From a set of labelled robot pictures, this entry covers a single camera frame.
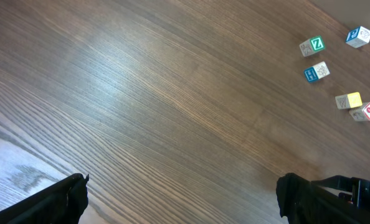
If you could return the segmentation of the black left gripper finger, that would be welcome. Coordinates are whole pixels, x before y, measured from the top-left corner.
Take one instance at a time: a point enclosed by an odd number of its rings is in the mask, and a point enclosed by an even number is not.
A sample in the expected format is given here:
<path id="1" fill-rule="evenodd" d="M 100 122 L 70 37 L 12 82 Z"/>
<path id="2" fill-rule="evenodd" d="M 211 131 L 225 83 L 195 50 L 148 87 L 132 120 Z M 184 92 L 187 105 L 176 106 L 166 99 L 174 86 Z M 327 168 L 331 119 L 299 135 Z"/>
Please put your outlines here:
<path id="1" fill-rule="evenodd" d="M 0 211 L 1 224 L 77 224 L 88 206 L 89 176 L 80 173 Z"/>

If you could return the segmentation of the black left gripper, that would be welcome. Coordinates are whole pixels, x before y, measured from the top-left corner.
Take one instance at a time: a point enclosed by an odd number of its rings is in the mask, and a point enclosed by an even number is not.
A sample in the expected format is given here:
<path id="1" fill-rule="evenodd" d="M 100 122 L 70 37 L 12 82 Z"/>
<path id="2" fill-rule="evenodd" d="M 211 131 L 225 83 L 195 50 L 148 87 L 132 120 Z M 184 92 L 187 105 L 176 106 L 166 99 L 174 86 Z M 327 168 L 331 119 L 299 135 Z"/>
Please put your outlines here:
<path id="1" fill-rule="evenodd" d="M 287 173 L 277 180 L 276 195 L 289 223 L 370 223 L 370 180 L 336 175 L 308 181 Z"/>

